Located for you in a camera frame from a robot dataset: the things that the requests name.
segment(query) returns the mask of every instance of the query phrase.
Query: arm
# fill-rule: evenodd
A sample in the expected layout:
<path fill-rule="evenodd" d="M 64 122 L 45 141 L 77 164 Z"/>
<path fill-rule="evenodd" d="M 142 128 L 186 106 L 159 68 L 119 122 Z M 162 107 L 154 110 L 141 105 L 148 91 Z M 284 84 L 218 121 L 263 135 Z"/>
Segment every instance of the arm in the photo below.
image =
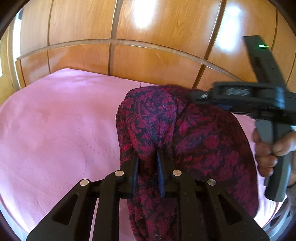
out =
<path fill-rule="evenodd" d="M 284 156 L 296 150 L 296 131 L 292 131 L 278 140 L 273 146 L 262 142 L 257 130 L 253 133 L 256 143 L 256 160 L 258 171 L 261 176 L 269 177 L 273 173 L 273 168 L 277 164 L 277 156 Z M 291 200 L 291 211 L 296 212 L 296 152 L 293 153 L 292 171 L 289 178 L 287 196 Z"/>

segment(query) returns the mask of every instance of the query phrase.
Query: dark red patterned cloth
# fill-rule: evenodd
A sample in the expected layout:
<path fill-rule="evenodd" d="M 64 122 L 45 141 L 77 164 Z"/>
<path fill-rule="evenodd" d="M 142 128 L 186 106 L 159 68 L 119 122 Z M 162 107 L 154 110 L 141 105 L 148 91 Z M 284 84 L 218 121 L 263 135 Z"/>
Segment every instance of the dark red patterned cloth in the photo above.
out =
<path fill-rule="evenodd" d="M 188 103 L 191 90 L 174 85 L 129 91 L 118 108 L 120 164 L 140 157 L 136 196 L 128 201 L 137 241 L 176 239 L 176 202 L 158 190 L 156 147 L 196 180 L 213 178 L 254 217 L 257 174 L 248 140 L 234 115 Z"/>

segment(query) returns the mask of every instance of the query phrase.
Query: human hand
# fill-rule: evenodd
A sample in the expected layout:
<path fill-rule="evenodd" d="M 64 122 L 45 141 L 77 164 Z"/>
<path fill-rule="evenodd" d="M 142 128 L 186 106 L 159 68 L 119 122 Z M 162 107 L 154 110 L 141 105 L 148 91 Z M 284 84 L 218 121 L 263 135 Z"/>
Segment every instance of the human hand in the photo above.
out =
<path fill-rule="evenodd" d="M 256 143 L 255 157 L 258 162 L 258 171 L 262 177 L 269 177 L 273 174 L 273 167 L 277 164 L 277 156 L 284 156 L 296 150 L 296 131 L 284 135 L 273 146 L 262 142 L 257 129 L 253 132 L 253 141 Z M 292 170 L 288 186 L 296 183 L 296 152 L 292 155 Z"/>

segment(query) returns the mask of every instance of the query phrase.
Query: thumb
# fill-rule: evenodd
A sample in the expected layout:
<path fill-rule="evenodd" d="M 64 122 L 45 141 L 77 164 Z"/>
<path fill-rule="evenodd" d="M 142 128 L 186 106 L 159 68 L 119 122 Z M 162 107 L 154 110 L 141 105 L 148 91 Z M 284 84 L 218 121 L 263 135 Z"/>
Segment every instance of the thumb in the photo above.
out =
<path fill-rule="evenodd" d="M 284 156 L 296 150 L 296 131 L 285 134 L 273 146 L 272 151 L 276 156 Z"/>

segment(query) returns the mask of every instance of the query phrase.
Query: finger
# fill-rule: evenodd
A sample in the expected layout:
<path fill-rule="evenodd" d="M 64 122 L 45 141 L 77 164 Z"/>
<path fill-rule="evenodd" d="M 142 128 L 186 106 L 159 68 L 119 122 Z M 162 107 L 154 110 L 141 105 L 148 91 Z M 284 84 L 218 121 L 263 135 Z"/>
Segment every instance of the finger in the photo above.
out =
<path fill-rule="evenodd" d="M 260 156 L 256 158 L 258 162 L 258 168 L 268 168 L 268 167 L 274 167 L 278 160 L 276 156 Z"/>
<path fill-rule="evenodd" d="M 257 131 L 257 128 L 253 131 L 253 142 L 260 142 L 261 141 L 261 138 L 260 138 L 260 135 Z"/>
<path fill-rule="evenodd" d="M 256 156 L 268 156 L 271 154 L 271 146 L 265 142 L 257 142 L 255 151 Z"/>
<path fill-rule="evenodd" d="M 277 156 L 284 156 L 296 150 L 296 131 L 292 131 L 279 139 L 272 147 L 272 151 Z"/>
<path fill-rule="evenodd" d="M 258 168 L 258 171 L 262 177 L 270 177 L 274 173 L 274 170 L 272 167 Z"/>

